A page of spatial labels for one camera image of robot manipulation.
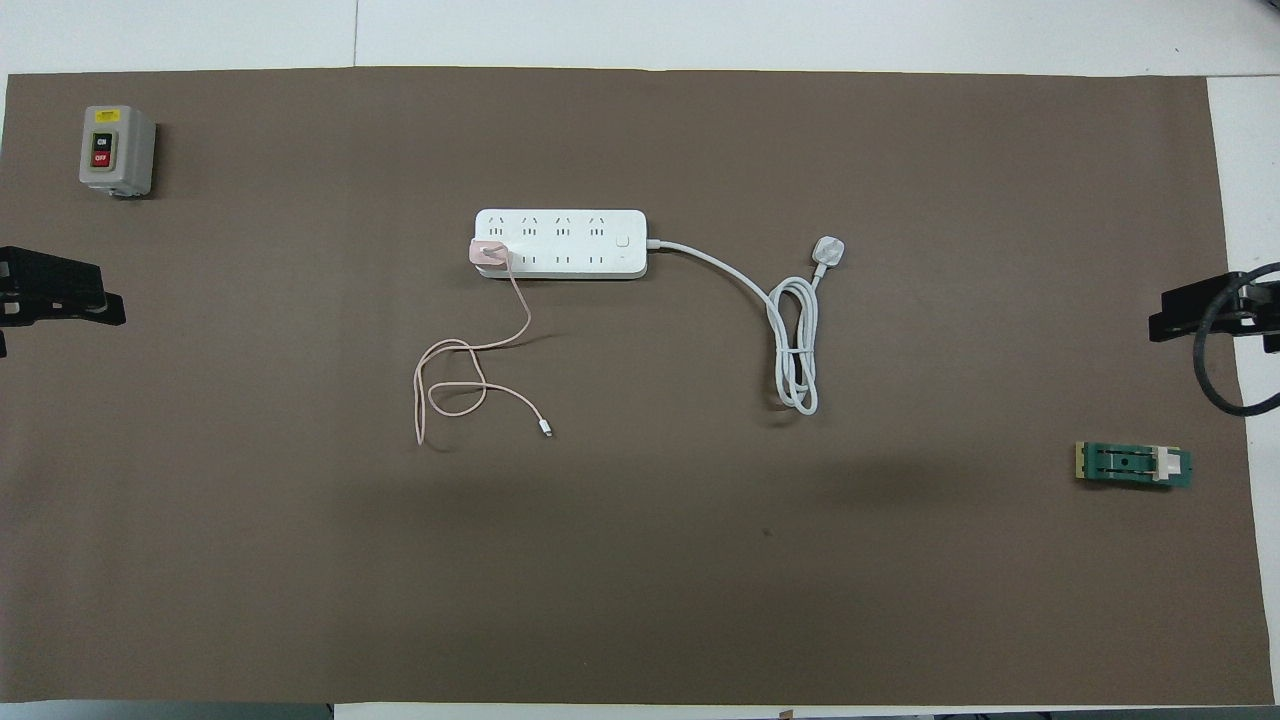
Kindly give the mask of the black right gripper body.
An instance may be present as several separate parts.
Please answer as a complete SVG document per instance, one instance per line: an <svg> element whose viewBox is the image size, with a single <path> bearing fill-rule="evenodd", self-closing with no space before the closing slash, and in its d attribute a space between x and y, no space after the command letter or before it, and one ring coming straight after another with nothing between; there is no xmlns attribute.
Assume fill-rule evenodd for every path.
<svg viewBox="0 0 1280 720"><path fill-rule="evenodd" d="M1279 281L1252 281L1240 290L1245 315L1240 337L1261 337L1266 354L1279 352Z"/></svg>

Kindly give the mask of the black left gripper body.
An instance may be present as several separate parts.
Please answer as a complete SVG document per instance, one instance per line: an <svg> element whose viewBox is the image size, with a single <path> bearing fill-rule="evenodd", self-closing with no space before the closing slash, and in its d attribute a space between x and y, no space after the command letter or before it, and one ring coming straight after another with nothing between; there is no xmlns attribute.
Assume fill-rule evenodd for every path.
<svg viewBox="0 0 1280 720"><path fill-rule="evenodd" d="M17 246L1 247L1 357L8 355L4 331L32 325L41 309L33 291L35 272L40 261L36 252Z"/></svg>

